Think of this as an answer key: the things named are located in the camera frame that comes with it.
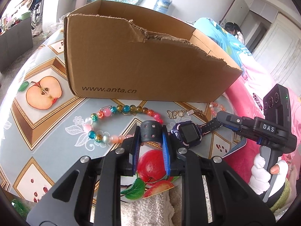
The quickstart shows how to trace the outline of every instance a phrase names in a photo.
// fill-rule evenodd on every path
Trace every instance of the silver bolt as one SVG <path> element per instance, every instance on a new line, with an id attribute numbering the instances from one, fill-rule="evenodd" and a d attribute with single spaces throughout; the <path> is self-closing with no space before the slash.
<path id="1" fill-rule="evenodd" d="M 81 163 L 86 163 L 89 161 L 89 157 L 88 156 L 83 156 L 82 158 L 80 158 L 80 162 Z"/>
<path id="2" fill-rule="evenodd" d="M 123 154 L 124 152 L 125 152 L 124 148 L 117 148 L 117 149 L 115 149 L 115 153 L 116 154 Z"/>
<path id="3" fill-rule="evenodd" d="M 178 149 L 178 152 L 179 152 L 180 154 L 186 154 L 186 153 L 187 153 L 187 149 L 186 149 L 186 148 L 179 148 L 179 149 Z"/>
<path id="4" fill-rule="evenodd" d="M 223 159 L 222 159 L 220 156 L 214 156 L 214 157 L 213 157 L 213 161 L 214 161 L 215 163 L 221 163 L 222 160 L 223 160 Z"/>

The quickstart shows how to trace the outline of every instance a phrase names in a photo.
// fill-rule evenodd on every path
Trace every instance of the black watch strap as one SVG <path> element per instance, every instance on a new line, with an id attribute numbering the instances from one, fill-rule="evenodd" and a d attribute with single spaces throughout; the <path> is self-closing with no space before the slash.
<path id="1" fill-rule="evenodd" d="M 222 126 L 222 123 L 217 120 L 216 117 L 214 117 L 211 121 L 199 126 L 202 131 L 202 136 L 205 134 L 212 132 L 215 129 L 218 129 Z"/>

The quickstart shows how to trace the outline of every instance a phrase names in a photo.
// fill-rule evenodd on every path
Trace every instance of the beaded bracelet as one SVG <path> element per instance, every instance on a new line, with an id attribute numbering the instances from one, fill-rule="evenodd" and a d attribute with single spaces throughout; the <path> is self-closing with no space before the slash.
<path id="1" fill-rule="evenodd" d="M 209 109 L 211 110 L 211 114 L 215 117 L 216 114 L 217 114 L 217 111 L 214 110 L 214 107 L 217 107 L 217 108 L 220 108 L 220 111 L 226 111 L 226 108 L 219 104 L 219 103 L 216 103 L 216 102 L 211 102 L 209 104 Z"/>
<path id="2" fill-rule="evenodd" d="M 116 113 L 122 113 L 124 115 L 128 115 L 130 113 L 136 114 L 136 113 L 143 113 L 146 115 L 149 115 L 153 117 L 156 121 L 158 121 L 160 124 L 163 124 L 163 120 L 161 119 L 160 114 L 154 112 L 153 110 L 149 110 L 148 108 L 142 108 L 141 106 L 136 107 L 135 105 L 117 105 L 115 106 L 107 106 L 104 108 L 101 108 L 97 113 L 92 113 L 91 117 L 88 117 L 85 119 L 85 124 L 83 125 L 84 131 L 88 133 L 88 137 L 90 139 L 95 140 L 97 143 L 104 142 L 105 144 L 109 143 L 122 143 L 124 139 L 132 137 L 132 135 L 100 135 L 96 134 L 95 131 L 93 131 L 93 122 L 98 121 L 99 119 L 103 119 L 105 117 L 109 117 L 111 115 L 114 115 Z"/>

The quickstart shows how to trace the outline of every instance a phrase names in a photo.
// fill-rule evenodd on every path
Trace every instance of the gloved hand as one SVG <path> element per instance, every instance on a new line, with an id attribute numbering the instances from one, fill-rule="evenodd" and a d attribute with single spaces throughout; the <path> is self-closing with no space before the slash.
<path id="1" fill-rule="evenodd" d="M 264 191 L 267 191 L 270 187 L 269 180 L 271 179 L 271 174 L 278 174 L 272 191 L 269 195 L 271 197 L 275 194 L 283 184 L 285 183 L 285 178 L 288 172 L 288 164 L 281 160 L 279 157 L 278 162 L 275 166 L 271 167 L 271 174 L 264 169 L 265 160 L 260 154 L 257 154 L 254 158 L 254 165 L 252 166 L 252 176 L 250 178 L 249 186 L 254 190 L 258 195 L 262 194 Z"/>

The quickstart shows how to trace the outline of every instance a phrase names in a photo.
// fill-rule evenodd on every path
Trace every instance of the white door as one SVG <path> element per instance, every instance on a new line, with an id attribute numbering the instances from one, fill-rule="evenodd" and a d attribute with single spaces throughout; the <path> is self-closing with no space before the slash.
<path id="1" fill-rule="evenodd" d="M 233 0 L 228 11 L 219 21 L 219 24 L 222 28 L 225 27 L 226 22 L 234 22 L 238 24 L 238 26 L 240 26 L 249 11 L 249 6 L 245 2 L 245 0 Z"/>
<path id="2" fill-rule="evenodd" d="M 275 81 L 301 94 L 301 30 L 278 14 L 253 56 Z"/>

